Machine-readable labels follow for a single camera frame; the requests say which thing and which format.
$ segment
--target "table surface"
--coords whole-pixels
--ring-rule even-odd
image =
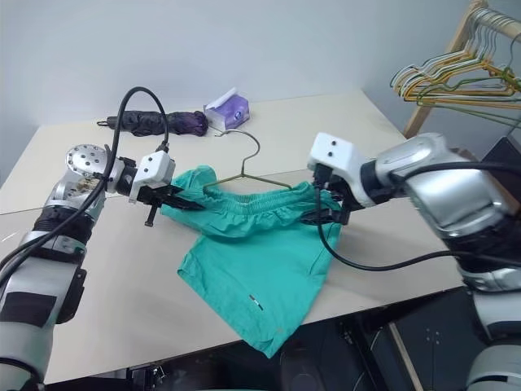
[[[403,141],[399,132],[358,92],[258,103],[252,105],[252,112],[252,122],[244,129],[259,136],[267,156],[259,157],[259,164],[254,165],[252,160],[251,171],[254,174],[291,171],[268,176],[279,182],[297,184],[311,178],[308,170],[293,170],[305,166],[318,131],[352,140],[370,155]],[[296,116],[293,123],[288,113]],[[262,129],[256,121],[266,126],[271,124],[271,128]],[[77,137],[71,129],[78,130]],[[50,172],[55,174],[53,178],[48,172],[37,177],[42,187],[48,185],[44,191],[39,187],[25,193],[30,194],[29,198],[14,197],[12,187],[16,182],[25,186],[20,178],[27,177],[20,175],[36,164],[31,152],[40,151],[48,141],[40,136],[41,132],[68,135],[67,143],[57,140],[62,146],[61,154],[79,143],[79,138],[89,143],[109,141],[109,138],[92,141],[97,137],[89,137],[89,132],[99,134],[102,130],[85,124],[45,127],[38,131],[0,191],[0,195],[4,194],[2,202],[7,202],[2,205],[4,214],[0,215],[0,257],[15,248],[22,234],[30,230],[40,213],[38,208],[63,172],[62,157],[49,164]],[[147,147],[142,148],[135,140]],[[235,174],[241,156],[235,149],[242,145],[240,143],[239,138],[227,136],[202,139],[173,136],[172,153],[178,159],[177,173],[207,163],[223,176]],[[124,138],[122,154],[144,155],[156,144],[153,138]],[[225,153],[217,154],[215,148]],[[252,180],[226,185],[226,190],[241,193],[272,189],[271,185]],[[80,307],[72,321],[55,329],[47,383],[170,358],[239,339],[176,274],[199,233],[163,216],[156,218],[153,228],[145,227],[147,213],[148,207],[131,205],[125,197],[106,201],[88,244],[83,265],[88,275]],[[442,248],[443,244],[408,200],[392,200],[354,213],[349,226],[342,230],[337,249],[360,263],[384,265]],[[379,273],[354,270],[333,261],[324,288],[305,322],[402,301],[459,284],[460,276],[451,258]]]

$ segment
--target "purple tissue box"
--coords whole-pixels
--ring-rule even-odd
[[[204,115],[208,118],[208,125],[224,132],[246,122],[250,118],[250,108],[246,98],[233,94],[221,106],[205,108]]]

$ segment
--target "hanger hook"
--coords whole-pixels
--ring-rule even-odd
[[[251,138],[253,141],[255,141],[255,144],[257,145],[257,150],[252,155],[246,156],[243,159],[243,165],[241,166],[241,174],[244,175],[244,164],[246,163],[246,160],[251,159],[252,157],[257,156],[259,154],[259,152],[261,151],[261,143],[259,143],[259,140],[257,140],[253,134],[244,132],[242,130],[236,130],[236,129],[225,130],[224,132],[221,132],[220,134],[216,134],[215,137],[222,137],[228,133],[246,134],[249,138]]]

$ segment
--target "wooden rack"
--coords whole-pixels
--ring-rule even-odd
[[[471,15],[472,11],[474,11],[476,8],[487,8],[488,3],[486,0],[471,0],[471,4],[468,7],[468,10],[466,11],[465,15],[463,16],[462,21],[458,25],[458,30],[456,30],[456,34],[454,35],[453,40],[450,42],[449,46],[447,47],[447,52],[451,51],[459,51],[464,46],[466,41],[469,39],[469,30],[466,26],[466,21],[468,20],[469,16]],[[512,39],[515,39],[518,42],[521,42],[521,23],[518,21],[514,21],[512,23],[509,23],[505,25],[502,28],[498,28],[496,25],[492,25],[490,23],[487,23],[485,20],[479,21],[482,25],[488,26],[489,28],[494,29],[495,31],[498,31],[499,33],[510,37]],[[420,131],[420,128],[422,127],[423,123],[429,116],[432,108],[428,107],[416,107],[414,109],[413,115],[409,119],[409,122],[405,126],[404,129],[404,136],[405,138],[411,138],[418,134]]]

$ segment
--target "wire hanger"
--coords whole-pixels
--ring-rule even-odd
[[[233,130],[233,129],[226,130],[226,131],[222,132],[221,134],[216,134],[215,137],[222,137],[222,136],[224,136],[225,134],[228,134],[228,133],[246,134],[249,138],[251,138],[253,141],[255,141],[255,144],[257,145],[257,150],[252,155],[246,156],[243,159],[243,164],[241,166],[241,173],[240,174],[234,175],[233,177],[221,179],[220,181],[217,181],[217,182],[207,183],[206,185],[203,186],[203,189],[205,189],[207,187],[210,187],[210,186],[218,185],[220,183],[234,181],[235,179],[239,179],[239,178],[254,179],[256,181],[271,183],[272,185],[283,186],[283,187],[287,187],[288,189],[291,189],[291,186],[286,184],[286,183],[277,182],[277,181],[271,181],[269,179],[255,177],[253,175],[244,173],[244,164],[246,163],[246,160],[251,159],[252,157],[257,156],[259,154],[259,152],[261,151],[261,143],[259,143],[259,140],[257,140],[252,134],[249,134],[248,132],[243,132],[242,130]]]

